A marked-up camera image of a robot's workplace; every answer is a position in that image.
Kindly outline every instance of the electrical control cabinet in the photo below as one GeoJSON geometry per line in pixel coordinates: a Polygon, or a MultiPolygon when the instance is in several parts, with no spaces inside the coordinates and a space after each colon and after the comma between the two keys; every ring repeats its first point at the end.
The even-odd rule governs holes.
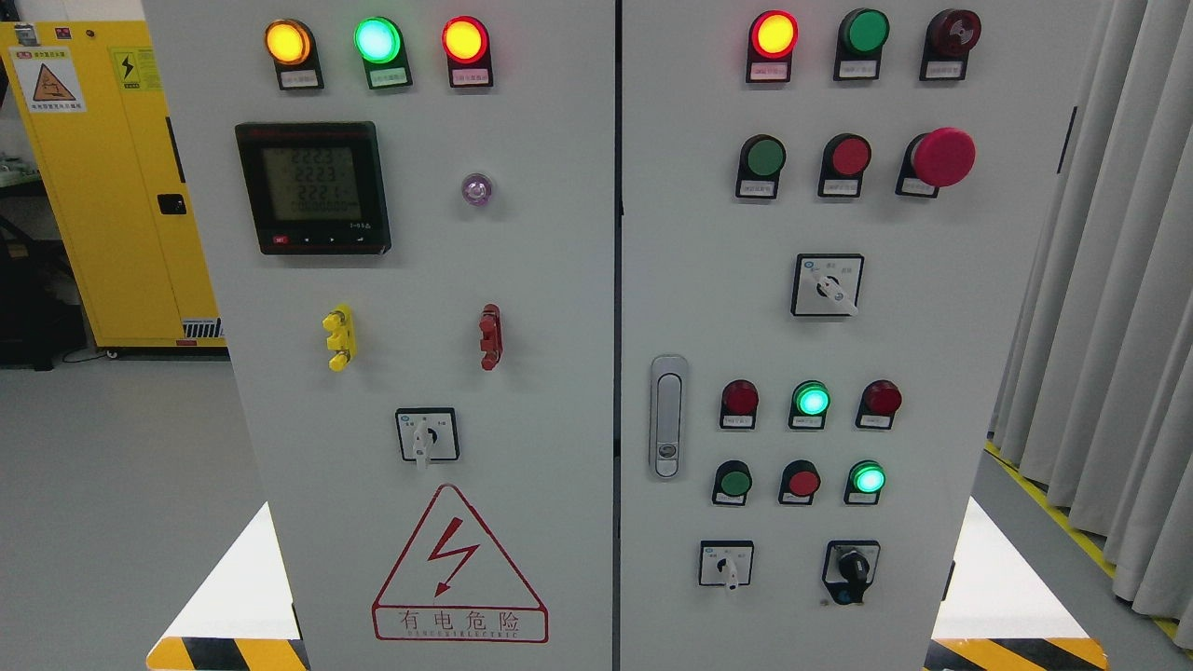
{"type": "Polygon", "coordinates": [[[622,669],[921,667],[1104,7],[624,0],[622,669]]]}
{"type": "Polygon", "coordinates": [[[311,666],[607,671],[614,4],[144,5],[311,666]]]}

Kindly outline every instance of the green push button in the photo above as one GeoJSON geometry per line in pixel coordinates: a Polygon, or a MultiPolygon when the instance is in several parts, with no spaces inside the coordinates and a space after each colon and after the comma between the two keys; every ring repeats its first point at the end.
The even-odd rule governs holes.
{"type": "Polygon", "coordinates": [[[882,49],[890,36],[891,26],[886,14],[877,10],[858,10],[846,19],[845,45],[859,56],[882,49]]]}
{"type": "Polygon", "coordinates": [[[768,136],[754,142],[746,154],[746,166],[759,177],[771,177],[783,168],[787,152],[778,140],[768,136]]]}
{"type": "Polygon", "coordinates": [[[750,476],[741,470],[731,470],[721,479],[721,491],[730,497],[741,497],[754,484],[750,476]]]}

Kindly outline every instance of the yellow terminal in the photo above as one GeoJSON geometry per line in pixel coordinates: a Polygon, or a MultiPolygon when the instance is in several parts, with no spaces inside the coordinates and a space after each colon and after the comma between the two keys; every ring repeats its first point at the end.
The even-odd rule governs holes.
{"type": "Polygon", "coordinates": [[[327,349],[335,355],[327,362],[327,368],[335,373],[344,370],[348,362],[357,357],[357,333],[352,324],[352,308],[345,303],[323,318],[323,330],[329,333],[327,349]]]}

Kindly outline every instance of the green indicator light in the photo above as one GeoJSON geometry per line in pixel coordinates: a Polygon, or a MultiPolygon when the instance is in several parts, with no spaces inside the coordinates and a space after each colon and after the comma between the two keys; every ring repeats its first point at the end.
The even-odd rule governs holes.
{"type": "Polygon", "coordinates": [[[870,461],[853,467],[853,487],[864,494],[872,494],[886,485],[883,467],[870,461]]]}
{"type": "Polygon", "coordinates": [[[849,49],[859,55],[877,51],[886,43],[890,29],[886,14],[874,10],[864,10],[849,23],[849,49]]]}
{"type": "Polygon", "coordinates": [[[759,177],[769,177],[779,172],[786,160],[787,153],[783,149],[783,144],[771,138],[759,140],[746,155],[746,165],[759,177]]]}
{"type": "Polygon", "coordinates": [[[749,491],[753,481],[741,470],[733,470],[721,479],[721,491],[730,497],[740,497],[749,491]]]}
{"type": "Polygon", "coordinates": [[[796,389],[796,408],[803,414],[822,414],[829,402],[828,389],[820,382],[804,382],[796,389]]]}
{"type": "Polygon", "coordinates": [[[402,36],[392,21],[373,17],[357,26],[357,51],[370,63],[388,63],[402,50],[402,36]]]}

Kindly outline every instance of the lightning bolt symbol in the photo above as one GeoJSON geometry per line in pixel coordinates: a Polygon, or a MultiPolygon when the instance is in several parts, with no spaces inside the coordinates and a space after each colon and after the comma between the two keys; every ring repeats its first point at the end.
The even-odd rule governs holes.
{"type": "Polygon", "coordinates": [[[465,564],[468,564],[468,560],[472,559],[472,555],[476,554],[476,549],[481,547],[480,543],[477,543],[475,546],[468,546],[449,552],[441,552],[444,549],[444,546],[446,546],[447,541],[450,541],[451,537],[456,535],[456,531],[459,530],[459,525],[463,523],[464,523],[463,519],[458,517],[452,517],[451,522],[447,524],[447,528],[444,529],[444,535],[439,537],[439,542],[435,544],[435,549],[431,550],[431,556],[427,558],[427,561],[434,561],[437,559],[443,559],[445,556],[452,556],[456,554],[463,555],[459,559],[459,564],[456,565],[456,570],[451,572],[451,575],[447,575],[446,580],[439,583],[439,585],[435,586],[437,597],[451,589],[450,584],[451,579],[455,578],[457,573],[459,573],[459,570],[463,568],[465,564]]]}

